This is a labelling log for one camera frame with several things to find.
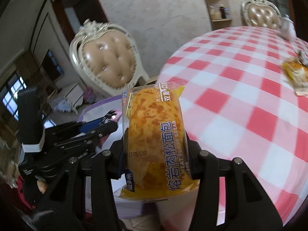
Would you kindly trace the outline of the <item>meat floss bread yellow pack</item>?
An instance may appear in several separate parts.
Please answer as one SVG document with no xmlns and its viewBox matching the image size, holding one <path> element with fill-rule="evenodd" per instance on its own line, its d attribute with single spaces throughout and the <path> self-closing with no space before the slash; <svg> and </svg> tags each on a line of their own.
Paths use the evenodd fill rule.
<svg viewBox="0 0 308 231">
<path fill-rule="evenodd" d="M 122 95 L 128 200 L 160 200 L 199 186 L 191 178 L 180 96 L 182 84 L 162 82 L 129 88 Z"/>
</svg>

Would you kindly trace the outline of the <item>beige tufted chair near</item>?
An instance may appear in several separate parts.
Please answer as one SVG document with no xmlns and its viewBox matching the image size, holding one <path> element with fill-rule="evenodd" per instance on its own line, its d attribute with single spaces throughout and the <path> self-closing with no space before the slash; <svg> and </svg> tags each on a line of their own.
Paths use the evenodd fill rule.
<svg viewBox="0 0 308 231">
<path fill-rule="evenodd" d="M 136 41 L 115 23 L 87 19 L 70 43 L 69 58 L 86 86 L 104 97 L 145 85 L 150 79 Z"/>
</svg>

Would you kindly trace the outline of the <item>beige tufted chair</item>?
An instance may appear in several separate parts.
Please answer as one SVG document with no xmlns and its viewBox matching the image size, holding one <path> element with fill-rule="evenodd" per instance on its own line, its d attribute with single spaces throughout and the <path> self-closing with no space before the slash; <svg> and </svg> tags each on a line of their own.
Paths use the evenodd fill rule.
<svg viewBox="0 0 308 231">
<path fill-rule="evenodd" d="M 273 30 L 281 27 L 281 13 L 268 0 L 244 0 L 241 4 L 242 21 L 246 26 Z"/>
<path fill-rule="evenodd" d="M 115 23 L 87 19 L 70 43 L 69 58 L 86 86 L 104 97 L 145 85 L 150 79 L 136 41 Z"/>
</svg>

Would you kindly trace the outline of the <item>pink checkered tablecloth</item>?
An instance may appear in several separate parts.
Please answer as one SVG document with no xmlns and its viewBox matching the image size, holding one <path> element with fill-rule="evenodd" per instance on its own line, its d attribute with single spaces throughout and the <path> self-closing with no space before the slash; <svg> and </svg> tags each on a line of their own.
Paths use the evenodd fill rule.
<svg viewBox="0 0 308 231">
<path fill-rule="evenodd" d="M 189 137 L 223 159 L 242 158 L 287 223 L 307 197 L 307 98 L 282 62 L 307 50 L 261 27 L 208 32 L 181 46 L 159 82 L 180 81 Z"/>
</svg>

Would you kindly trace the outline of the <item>bag of food on shelf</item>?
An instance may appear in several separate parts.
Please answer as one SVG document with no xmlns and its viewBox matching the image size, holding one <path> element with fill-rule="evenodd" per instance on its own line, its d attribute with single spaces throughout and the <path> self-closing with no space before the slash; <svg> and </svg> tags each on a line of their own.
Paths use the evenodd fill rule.
<svg viewBox="0 0 308 231">
<path fill-rule="evenodd" d="M 220 20 L 222 19 L 220 9 L 218 7 L 209 6 L 209 14 L 211 20 Z"/>
</svg>

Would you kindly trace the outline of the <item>dark bottle on shelf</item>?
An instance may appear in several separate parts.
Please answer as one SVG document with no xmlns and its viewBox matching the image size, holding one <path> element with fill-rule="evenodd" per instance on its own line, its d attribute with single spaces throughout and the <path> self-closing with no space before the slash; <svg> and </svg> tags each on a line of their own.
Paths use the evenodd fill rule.
<svg viewBox="0 0 308 231">
<path fill-rule="evenodd" d="M 219 9 L 220 9 L 220 13 L 221 13 L 221 18 L 226 19 L 226 12 L 225 12 L 224 5 L 220 4 Z"/>
</svg>

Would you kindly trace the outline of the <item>white ceramic teapot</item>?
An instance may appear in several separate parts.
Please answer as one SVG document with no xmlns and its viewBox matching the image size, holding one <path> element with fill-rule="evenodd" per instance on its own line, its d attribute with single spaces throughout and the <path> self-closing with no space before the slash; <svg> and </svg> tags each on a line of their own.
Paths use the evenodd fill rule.
<svg viewBox="0 0 308 231">
<path fill-rule="evenodd" d="M 280 36 L 289 42 L 294 42 L 296 39 L 294 22 L 287 14 L 281 19 Z"/>
</svg>

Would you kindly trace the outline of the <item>beige tufted chair far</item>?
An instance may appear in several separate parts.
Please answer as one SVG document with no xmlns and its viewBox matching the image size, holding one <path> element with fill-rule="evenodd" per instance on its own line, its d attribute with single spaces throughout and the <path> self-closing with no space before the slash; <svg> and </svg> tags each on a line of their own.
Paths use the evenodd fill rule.
<svg viewBox="0 0 308 231">
<path fill-rule="evenodd" d="M 281 13 L 268 0 L 244 0 L 241 4 L 242 21 L 246 26 L 273 30 L 281 27 Z"/>
</svg>

